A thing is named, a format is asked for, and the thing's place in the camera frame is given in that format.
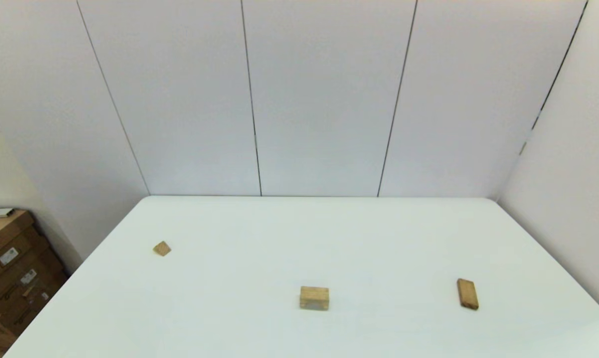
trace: white tabletop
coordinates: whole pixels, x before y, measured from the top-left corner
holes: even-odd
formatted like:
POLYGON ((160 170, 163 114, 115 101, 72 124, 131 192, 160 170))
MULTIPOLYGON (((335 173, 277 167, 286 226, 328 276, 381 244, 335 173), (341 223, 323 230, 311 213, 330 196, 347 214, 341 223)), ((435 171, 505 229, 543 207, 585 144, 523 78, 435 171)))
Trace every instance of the white tabletop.
POLYGON ((599 306, 486 199, 149 197, 5 358, 32 356, 595 358, 599 306))

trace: white wall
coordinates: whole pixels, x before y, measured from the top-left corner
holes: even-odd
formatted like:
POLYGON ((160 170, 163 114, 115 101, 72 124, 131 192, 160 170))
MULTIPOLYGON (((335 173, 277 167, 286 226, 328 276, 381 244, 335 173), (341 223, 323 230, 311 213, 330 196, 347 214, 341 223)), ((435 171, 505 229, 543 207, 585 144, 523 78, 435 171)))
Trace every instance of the white wall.
POLYGON ((72 0, 0 0, 0 130, 81 258, 149 192, 72 0))
POLYGON ((500 204, 599 302, 599 0, 500 204))
POLYGON ((83 262, 0 132, 0 207, 30 210, 54 251, 70 271, 83 262))

